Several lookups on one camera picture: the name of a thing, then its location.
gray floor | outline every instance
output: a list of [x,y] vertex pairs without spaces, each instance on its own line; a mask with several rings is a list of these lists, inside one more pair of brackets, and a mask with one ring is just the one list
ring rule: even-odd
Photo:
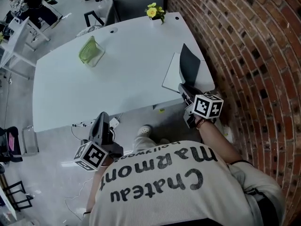
[[[58,26],[45,31],[51,38],[45,42],[41,38],[33,42],[35,52],[24,49],[24,53],[38,59],[52,49],[72,40],[75,35],[86,27],[83,14],[97,8],[98,4],[92,0],[57,0],[59,3],[54,7],[63,14],[68,15]],[[31,80],[12,75],[12,84],[2,81],[0,90],[0,126],[17,126],[19,131],[25,126],[32,124],[32,88],[34,68],[19,62],[14,69],[30,75]],[[116,128],[116,142],[129,152],[132,141],[138,129],[149,124],[154,127],[153,138],[159,141],[162,137],[170,141],[191,139],[199,141],[199,136],[188,130],[182,115],[184,105],[175,105],[160,113],[152,107],[142,108],[123,113],[120,125]],[[90,127],[73,128],[74,134],[79,138],[86,138]],[[64,198],[75,197],[86,180],[92,178],[93,173],[84,171],[71,163],[75,151],[80,145],[71,134],[70,127],[63,127],[44,131],[37,134],[40,153],[33,157],[24,158],[23,162],[10,163],[6,167],[5,176],[9,184],[22,180],[28,193],[34,195],[33,207],[24,212],[37,219],[44,226],[76,225],[79,220],[68,211]],[[80,218],[85,211],[85,206],[92,181],[86,183],[80,197],[67,200],[72,211]]]

table leg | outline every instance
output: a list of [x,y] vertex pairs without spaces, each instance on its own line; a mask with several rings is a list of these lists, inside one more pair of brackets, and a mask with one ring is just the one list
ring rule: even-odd
[[24,78],[24,79],[26,79],[26,80],[29,80],[29,77],[28,77],[28,76],[26,76],[26,75],[24,75],[24,74],[22,74],[22,73],[20,73],[20,72],[18,72],[18,71],[16,71],[16,70],[11,69],[11,68],[8,67],[7,65],[3,66],[2,68],[5,69],[5,70],[7,70],[7,71],[9,71],[9,72],[12,72],[12,73],[14,73],[14,74],[16,74],[16,75],[18,75],[18,76],[21,76],[22,78]]
[[47,41],[50,41],[50,38],[46,37],[45,34],[42,33],[42,31],[40,29],[38,29],[38,27],[36,25],[33,24],[32,21],[28,20],[28,24],[34,28],[35,31],[37,31],[37,33],[39,33],[44,39],[46,39]]
[[31,51],[36,51],[36,49],[35,48],[33,48],[30,44],[28,44],[28,43],[25,43],[25,45],[31,50]]
[[23,60],[24,62],[30,64],[31,66],[36,67],[36,64],[33,61],[25,58],[23,55],[20,55],[20,54],[14,52],[14,56],[16,56],[17,58],[19,58],[19,59]]

foot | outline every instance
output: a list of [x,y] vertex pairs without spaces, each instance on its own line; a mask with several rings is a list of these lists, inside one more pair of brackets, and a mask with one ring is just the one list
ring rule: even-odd
[[51,29],[53,29],[55,26],[57,26],[57,24],[60,22],[60,19],[57,19],[57,21],[51,25]]
[[159,144],[161,144],[161,145],[166,145],[166,144],[169,144],[169,143],[170,143],[170,141],[167,140],[167,139],[165,139],[165,138],[162,138],[162,139],[160,140],[160,142],[159,142]]
[[148,125],[144,125],[142,126],[139,130],[138,130],[138,137],[150,137],[151,134],[151,127]]

desk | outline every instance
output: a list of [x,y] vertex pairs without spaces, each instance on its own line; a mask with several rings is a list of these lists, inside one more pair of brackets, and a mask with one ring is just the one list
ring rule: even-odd
[[14,34],[10,37],[8,43],[2,43],[1,46],[5,49],[5,52],[3,54],[3,57],[1,59],[0,62],[0,68],[2,67],[3,69],[6,69],[12,73],[15,73],[25,79],[29,79],[28,76],[23,75],[13,69],[11,69],[7,64],[7,62],[13,57],[15,56],[17,61],[18,60],[23,60],[26,63],[30,64],[31,66],[35,67],[36,64],[35,62],[31,61],[30,59],[24,57],[22,55],[22,51],[24,49],[24,46],[26,45],[27,47],[29,47],[32,51],[34,51],[35,49],[33,47],[31,47],[29,44],[26,43],[26,39],[29,35],[29,30],[27,29],[27,25],[30,25],[31,27],[33,27],[37,33],[39,33],[44,39],[46,39],[47,41],[49,41],[50,39],[48,37],[46,37],[41,31],[40,29],[38,29],[30,20],[29,17],[26,18],[21,24],[20,24],[20,28],[17,31],[14,31]]
[[[78,57],[92,35],[106,51],[94,68],[82,64]],[[179,13],[167,13],[160,27],[152,27],[148,17],[126,20],[51,51],[37,61],[34,130],[92,120],[102,111],[113,115],[181,98],[162,83],[174,53],[181,52],[183,43],[204,61],[199,70],[202,90],[213,90],[204,57]]]

white t-shirt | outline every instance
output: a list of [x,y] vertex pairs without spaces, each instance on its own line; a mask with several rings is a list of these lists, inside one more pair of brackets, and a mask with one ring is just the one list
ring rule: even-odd
[[274,179],[245,161],[228,165],[204,144],[181,141],[114,162],[81,225],[191,225],[193,220],[223,226],[277,220],[273,225],[281,225],[284,214],[284,198]]

